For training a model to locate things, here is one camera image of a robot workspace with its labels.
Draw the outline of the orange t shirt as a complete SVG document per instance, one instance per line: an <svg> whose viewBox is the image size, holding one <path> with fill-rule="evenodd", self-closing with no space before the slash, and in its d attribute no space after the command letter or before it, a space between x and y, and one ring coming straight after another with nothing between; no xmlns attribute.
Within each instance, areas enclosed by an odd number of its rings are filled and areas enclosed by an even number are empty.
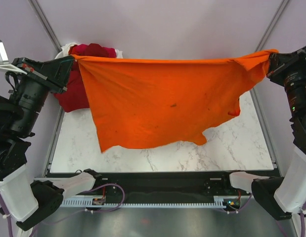
<svg viewBox="0 0 306 237"><path fill-rule="evenodd" d="M178 141L240 115L240 96L261 82L274 50L239 58L148 60L75 56L102 152Z"/></svg>

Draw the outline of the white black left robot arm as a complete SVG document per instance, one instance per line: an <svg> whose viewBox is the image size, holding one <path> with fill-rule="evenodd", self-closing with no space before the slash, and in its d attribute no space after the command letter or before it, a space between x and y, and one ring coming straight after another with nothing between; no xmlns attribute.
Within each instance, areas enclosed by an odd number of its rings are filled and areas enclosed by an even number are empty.
<svg viewBox="0 0 306 237"><path fill-rule="evenodd" d="M103 189L100 174L86 169L60 181L34 181L27 177L27 138L49 93L67 90L74 57L47 62L16 58L5 73L10 97L0 96L0 201L2 213L28 231L53 214L64 199Z"/></svg>

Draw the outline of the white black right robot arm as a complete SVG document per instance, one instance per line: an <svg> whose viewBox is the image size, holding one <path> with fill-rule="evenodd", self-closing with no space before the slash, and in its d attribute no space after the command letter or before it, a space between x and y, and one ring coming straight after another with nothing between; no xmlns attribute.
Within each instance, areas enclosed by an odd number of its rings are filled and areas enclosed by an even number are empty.
<svg viewBox="0 0 306 237"><path fill-rule="evenodd" d="M269 61L266 76L284 88L291 112L294 148L290 166L283 177L231 172L221 181L221 188L229 195L238 189L251 193L277 221L293 214L306 217L306 46L291 53L273 53Z"/></svg>

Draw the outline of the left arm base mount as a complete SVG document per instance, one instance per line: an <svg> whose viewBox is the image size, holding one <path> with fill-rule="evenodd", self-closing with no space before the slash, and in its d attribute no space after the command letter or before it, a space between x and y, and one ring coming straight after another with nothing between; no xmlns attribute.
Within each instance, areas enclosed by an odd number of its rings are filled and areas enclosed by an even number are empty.
<svg viewBox="0 0 306 237"><path fill-rule="evenodd" d="M108 184L108 183L111 183L110 181L108 182L107 180L105 180L104 182L102 181L99 181L99 182L96 182L93 189L95 188L98 188L99 186L102 186L104 184ZM98 196L104 196L104 197L115 197L115 198L122 198L123 197L123 193L121 191L120 188L116 187L116 186L106 186L106 187L103 187L103 188L100 188L100 189L97 189L96 191L93 191L92 192L93 195L98 195Z"/></svg>

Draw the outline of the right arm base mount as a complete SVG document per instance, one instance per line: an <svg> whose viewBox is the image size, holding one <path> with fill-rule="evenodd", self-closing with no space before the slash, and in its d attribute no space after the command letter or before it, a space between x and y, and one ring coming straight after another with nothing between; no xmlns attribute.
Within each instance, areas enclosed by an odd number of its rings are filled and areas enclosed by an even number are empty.
<svg viewBox="0 0 306 237"><path fill-rule="evenodd" d="M226 176L208 178L204 183L209 195L213 196L248 196L249 193L237 188L233 188L230 179Z"/></svg>

